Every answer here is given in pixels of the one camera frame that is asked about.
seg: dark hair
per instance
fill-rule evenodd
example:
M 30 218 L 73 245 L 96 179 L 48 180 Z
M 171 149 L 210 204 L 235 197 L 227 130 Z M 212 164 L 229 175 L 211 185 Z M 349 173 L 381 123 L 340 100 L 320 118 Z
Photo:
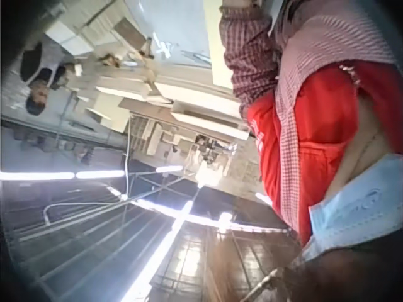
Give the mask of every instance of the dark hair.
M 37 104 L 34 102 L 32 94 L 30 94 L 26 99 L 25 108 L 30 115 L 38 116 L 45 109 L 45 104 Z

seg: person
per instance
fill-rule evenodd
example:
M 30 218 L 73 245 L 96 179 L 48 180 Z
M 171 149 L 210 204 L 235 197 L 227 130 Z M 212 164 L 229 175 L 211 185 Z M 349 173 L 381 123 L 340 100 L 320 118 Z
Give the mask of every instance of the person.
M 65 86 L 74 73 L 74 64 L 65 63 L 52 70 L 41 66 L 42 43 L 23 53 L 20 77 L 31 89 L 25 107 L 29 114 L 38 116 L 45 109 L 49 90 Z
M 264 188 L 304 247 L 268 278 L 267 301 L 391 301 L 403 272 L 403 85 L 388 44 L 356 1 L 286 0 L 270 35 L 252 0 L 220 10 Z

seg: red shirt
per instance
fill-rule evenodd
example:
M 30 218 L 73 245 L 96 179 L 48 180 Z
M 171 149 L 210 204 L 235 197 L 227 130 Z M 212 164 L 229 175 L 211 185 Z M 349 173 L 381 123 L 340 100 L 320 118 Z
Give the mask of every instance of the red shirt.
M 329 65 L 303 84 L 295 103 L 300 161 L 298 233 L 303 244 L 311 236 L 309 206 L 321 202 L 358 127 L 357 88 L 339 67 Z M 373 109 L 396 153 L 403 154 L 403 89 L 394 67 L 354 62 L 361 88 L 373 99 Z M 280 213 L 280 121 L 272 92 L 247 111 L 255 128 L 262 180 L 273 208 Z

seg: neck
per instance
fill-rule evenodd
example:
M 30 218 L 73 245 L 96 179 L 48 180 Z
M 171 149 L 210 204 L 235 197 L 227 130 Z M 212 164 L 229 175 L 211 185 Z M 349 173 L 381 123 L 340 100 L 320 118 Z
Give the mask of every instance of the neck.
M 375 164 L 392 149 L 372 108 L 371 99 L 363 92 L 358 95 L 358 129 L 348 144 L 325 198 L 337 192 Z

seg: wire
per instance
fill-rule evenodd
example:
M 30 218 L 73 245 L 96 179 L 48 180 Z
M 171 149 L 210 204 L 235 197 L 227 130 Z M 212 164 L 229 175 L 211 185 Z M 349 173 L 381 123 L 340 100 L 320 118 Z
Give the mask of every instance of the wire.
M 125 159 L 125 177 L 126 177 L 126 196 L 128 196 L 128 153 L 130 151 L 130 134 L 132 129 L 132 115 L 128 119 L 128 130 L 127 130 L 127 147 L 126 147 L 126 159 Z
M 126 158 L 125 158 L 125 177 L 126 177 L 126 196 L 129 198 L 130 196 L 128 195 L 129 193 L 129 183 L 128 183 L 128 153 L 130 152 L 130 136 L 131 136 L 131 130 L 132 130 L 132 115 L 130 114 L 128 118 L 128 130 L 127 130 L 127 147 L 126 147 Z M 123 216 L 122 216 L 122 224 L 120 225 L 120 231 L 119 231 L 119 239 L 118 239 L 118 245 L 120 246 L 120 242 L 122 241 L 122 233 L 123 233 L 123 225 L 126 220 L 126 212 L 128 208 L 128 203 L 125 205 L 125 209 L 123 211 Z

